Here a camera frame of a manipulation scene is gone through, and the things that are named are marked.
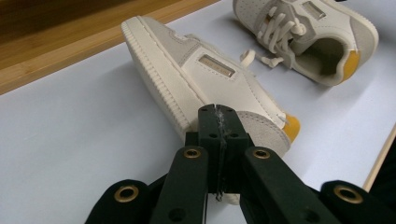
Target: white table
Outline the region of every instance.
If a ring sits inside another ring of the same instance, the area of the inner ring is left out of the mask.
[[[302,129],[285,162],[307,184],[363,186],[396,121],[395,3],[349,0],[377,27],[374,57],[340,86],[280,65],[250,69]],[[169,24],[238,60],[264,52],[221,1]],[[125,44],[0,96],[0,223],[82,223],[112,184],[151,183],[183,146],[146,90]],[[244,223],[238,206],[209,198],[207,223]]]

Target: sneaker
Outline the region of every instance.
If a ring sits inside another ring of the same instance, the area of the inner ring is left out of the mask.
[[[378,32],[333,0],[233,0],[238,20],[285,64],[327,86],[349,79],[375,52]]]
[[[181,138],[197,131],[200,107],[227,105],[237,111],[256,146],[279,155],[289,149],[299,121],[282,111],[240,63],[197,36],[178,35],[149,17],[133,17],[121,28],[141,77]]]

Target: shoe logo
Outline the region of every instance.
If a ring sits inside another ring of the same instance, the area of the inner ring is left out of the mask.
[[[315,6],[315,4],[313,4],[311,1],[304,2],[303,8],[317,21],[326,17],[326,13],[320,10],[320,8]]]
[[[209,68],[215,70],[216,72],[226,76],[226,77],[231,77],[235,71],[226,66],[224,63],[219,62],[218,60],[210,57],[209,55],[205,54],[202,56],[198,62],[208,66]]]

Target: wooden edge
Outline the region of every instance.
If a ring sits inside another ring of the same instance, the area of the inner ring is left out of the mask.
[[[393,129],[390,132],[387,141],[385,141],[384,146],[382,146],[382,149],[379,152],[378,157],[376,158],[375,164],[369,176],[367,177],[366,181],[364,182],[363,189],[365,189],[367,192],[369,192],[371,187],[373,186],[375,178],[378,175],[378,172],[381,169],[381,166],[388,155],[390,146],[392,145],[395,137],[396,137],[396,123],[393,125]]]
[[[150,16],[167,23],[219,0],[182,0],[150,12]],[[88,36],[77,42],[0,70],[0,95],[77,63],[124,41],[120,26]]]

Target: shoe opening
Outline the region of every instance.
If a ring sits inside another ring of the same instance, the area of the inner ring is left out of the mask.
[[[302,54],[296,55],[295,60],[309,74],[333,76],[343,55],[344,49],[339,41],[323,38]]]

